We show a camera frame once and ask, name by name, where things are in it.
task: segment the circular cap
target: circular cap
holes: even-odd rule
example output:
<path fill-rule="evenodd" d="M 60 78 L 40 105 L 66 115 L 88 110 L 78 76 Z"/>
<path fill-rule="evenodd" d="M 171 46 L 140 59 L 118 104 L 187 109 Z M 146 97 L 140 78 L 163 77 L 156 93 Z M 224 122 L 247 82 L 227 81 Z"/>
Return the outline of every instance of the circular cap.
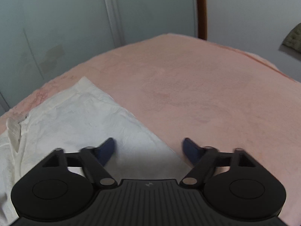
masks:
<path fill-rule="evenodd" d="M 68 185 L 61 180 L 48 179 L 38 182 L 33 187 L 33 194 L 41 199 L 50 200 L 63 196 L 68 190 Z"/>
<path fill-rule="evenodd" d="M 182 182 L 183 182 L 184 184 L 186 184 L 186 185 L 194 185 L 194 184 L 196 184 L 198 181 L 197 181 L 195 178 L 193 178 L 193 177 L 186 177 L 186 178 L 184 178 L 184 179 L 182 180 Z"/>
<path fill-rule="evenodd" d="M 235 196 L 242 199 L 255 199 L 264 193 L 264 186 L 251 179 L 240 179 L 232 182 L 229 186 L 230 191 Z"/>
<path fill-rule="evenodd" d="M 100 180 L 100 184 L 104 186 L 110 186 L 115 183 L 115 180 L 112 178 L 103 178 Z"/>

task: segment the green textured object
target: green textured object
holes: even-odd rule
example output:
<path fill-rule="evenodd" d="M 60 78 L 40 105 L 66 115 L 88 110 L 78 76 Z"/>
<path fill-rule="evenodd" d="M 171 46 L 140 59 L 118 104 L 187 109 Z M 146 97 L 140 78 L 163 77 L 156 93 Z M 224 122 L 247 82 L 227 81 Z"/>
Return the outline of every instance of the green textured object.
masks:
<path fill-rule="evenodd" d="M 282 45 L 301 53 L 301 23 L 291 30 L 282 42 Z"/>

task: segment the white logo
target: white logo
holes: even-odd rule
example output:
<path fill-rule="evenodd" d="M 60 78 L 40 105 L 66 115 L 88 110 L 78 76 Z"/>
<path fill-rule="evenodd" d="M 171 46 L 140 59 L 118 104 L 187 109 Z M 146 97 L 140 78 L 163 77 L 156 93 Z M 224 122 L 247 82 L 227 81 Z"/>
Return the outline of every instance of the white logo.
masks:
<path fill-rule="evenodd" d="M 152 182 L 148 182 L 148 183 L 146 183 L 145 184 L 147 187 L 151 187 L 152 185 L 153 185 L 153 183 Z"/>

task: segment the pink bed sheet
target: pink bed sheet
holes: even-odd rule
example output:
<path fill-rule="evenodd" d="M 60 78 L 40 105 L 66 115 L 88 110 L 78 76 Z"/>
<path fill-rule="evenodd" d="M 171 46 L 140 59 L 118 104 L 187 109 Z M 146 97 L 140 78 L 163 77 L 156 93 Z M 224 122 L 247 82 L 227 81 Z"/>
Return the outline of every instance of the pink bed sheet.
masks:
<path fill-rule="evenodd" d="M 45 84 L 0 117 L 17 120 L 86 76 L 181 157 L 181 141 L 246 149 L 285 186 L 280 218 L 301 225 L 301 84 L 259 56 L 167 34 L 121 47 Z"/>

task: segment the white garment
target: white garment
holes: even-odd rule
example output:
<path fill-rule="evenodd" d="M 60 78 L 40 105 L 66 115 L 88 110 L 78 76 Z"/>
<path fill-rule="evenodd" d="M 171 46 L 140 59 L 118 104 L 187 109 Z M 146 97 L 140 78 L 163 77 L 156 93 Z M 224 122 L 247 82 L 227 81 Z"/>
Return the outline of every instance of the white garment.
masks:
<path fill-rule="evenodd" d="M 113 137 L 116 152 L 105 168 L 118 182 L 122 178 L 179 181 L 190 171 L 133 114 L 85 77 L 32 109 L 20 124 L 8 120 L 7 127 L 0 136 L 0 225 L 17 218 L 10 201 L 12 186 L 57 147 L 78 152 Z"/>

